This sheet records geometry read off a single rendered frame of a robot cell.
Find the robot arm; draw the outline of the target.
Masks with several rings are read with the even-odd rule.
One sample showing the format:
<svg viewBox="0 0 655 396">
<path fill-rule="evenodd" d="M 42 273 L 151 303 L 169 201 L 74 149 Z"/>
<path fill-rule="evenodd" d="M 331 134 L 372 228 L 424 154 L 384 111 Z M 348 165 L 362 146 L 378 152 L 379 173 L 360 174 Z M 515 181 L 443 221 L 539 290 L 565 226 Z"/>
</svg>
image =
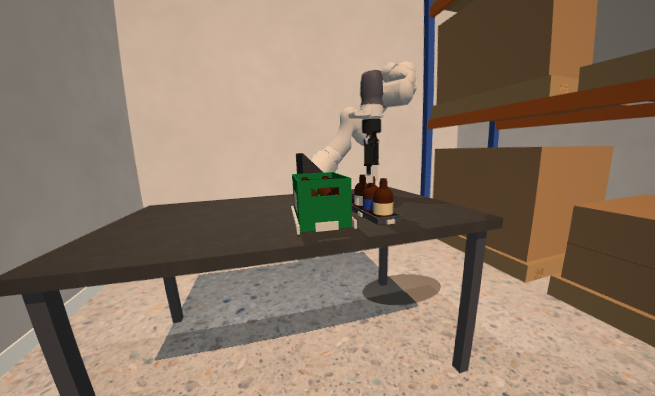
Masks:
<svg viewBox="0 0 655 396">
<path fill-rule="evenodd" d="M 364 146 L 363 139 L 366 138 L 366 134 L 362 133 L 362 120 L 380 119 L 384 116 L 383 113 L 388 107 L 408 105 L 410 103 L 417 89 L 414 76 L 416 77 L 415 66 L 406 61 L 398 65 L 389 62 L 381 71 L 364 72 L 360 83 L 360 110 L 356 110 L 354 107 L 343 109 L 340 114 L 339 130 L 335 138 L 324 150 L 318 151 L 315 153 L 316 156 L 314 154 L 312 159 L 309 159 L 323 172 L 336 172 L 338 164 L 351 149 L 351 136 L 356 142 Z M 400 80 L 404 78 L 405 80 Z M 406 80 L 406 78 L 409 80 Z M 393 82 L 396 80 L 397 82 Z M 361 119 L 358 119 L 359 117 Z M 315 158 L 313 158 L 314 156 Z"/>
</svg>

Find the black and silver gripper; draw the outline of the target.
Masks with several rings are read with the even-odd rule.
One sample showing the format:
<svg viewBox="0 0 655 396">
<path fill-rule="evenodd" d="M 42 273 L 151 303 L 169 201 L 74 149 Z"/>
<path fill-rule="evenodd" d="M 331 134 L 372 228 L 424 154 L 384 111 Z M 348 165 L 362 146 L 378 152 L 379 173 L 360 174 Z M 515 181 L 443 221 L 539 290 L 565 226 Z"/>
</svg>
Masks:
<svg viewBox="0 0 655 396">
<path fill-rule="evenodd" d="M 366 134 L 366 139 L 363 139 L 364 166 L 366 166 L 366 183 L 373 183 L 373 176 L 375 176 L 377 181 L 377 165 L 379 165 L 379 139 L 374 138 L 377 137 L 375 132 L 381 132 L 381 119 L 362 120 L 362 133 Z"/>
</svg>

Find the green bottle crate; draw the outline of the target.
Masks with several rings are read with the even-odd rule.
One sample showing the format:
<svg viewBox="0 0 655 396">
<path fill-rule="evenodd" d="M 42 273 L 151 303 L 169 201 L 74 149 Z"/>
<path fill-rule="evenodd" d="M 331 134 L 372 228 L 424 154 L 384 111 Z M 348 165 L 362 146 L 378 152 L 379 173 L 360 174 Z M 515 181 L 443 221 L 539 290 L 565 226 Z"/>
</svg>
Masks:
<svg viewBox="0 0 655 396">
<path fill-rule="evenodd" d="M 322 179 L 328 176 L 332 179 Z M 301 181 L 308 177 L 307 181 Z M 352 179 L 335 173 L 292 174 L 294 209 L 301 232 L 315 231 L 315 223 L 338 221 L 339 229 L 352 227 Z M 311 197 L 311 189 L 339 187 L 339 195 Z M 297 193 L 296 193 L 297 190 Z M 298 203 L 299 202 L 299 203 Z M 297 211 L 298 210 L 298 211 Z"/>
</svg>

